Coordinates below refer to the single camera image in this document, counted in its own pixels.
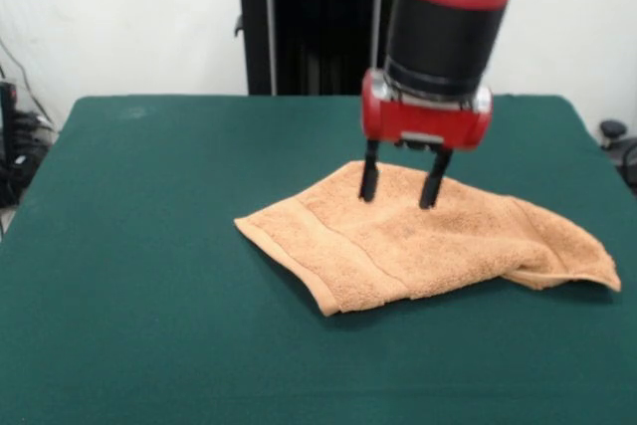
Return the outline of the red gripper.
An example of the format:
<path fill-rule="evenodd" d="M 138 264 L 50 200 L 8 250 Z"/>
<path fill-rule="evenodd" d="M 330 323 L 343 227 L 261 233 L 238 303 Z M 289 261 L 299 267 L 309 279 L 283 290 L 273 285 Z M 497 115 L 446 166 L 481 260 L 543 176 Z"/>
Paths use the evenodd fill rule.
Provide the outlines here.
<path fill-rule="evenodd" d="M 435 206 L 453 151 L 474 149 L 483 140 L 493 115 L 493 95 L 479 87 L 465 101 L 434 102 L 410 96 L 386 82 L 383 72 L 370 69 L 362 82 L 362 130 L 368 141 L 358 197 L 370 203 L 375 196 L 380 141 L 411 141 L 438 145 L 427 173 L 419 206 Z"/>

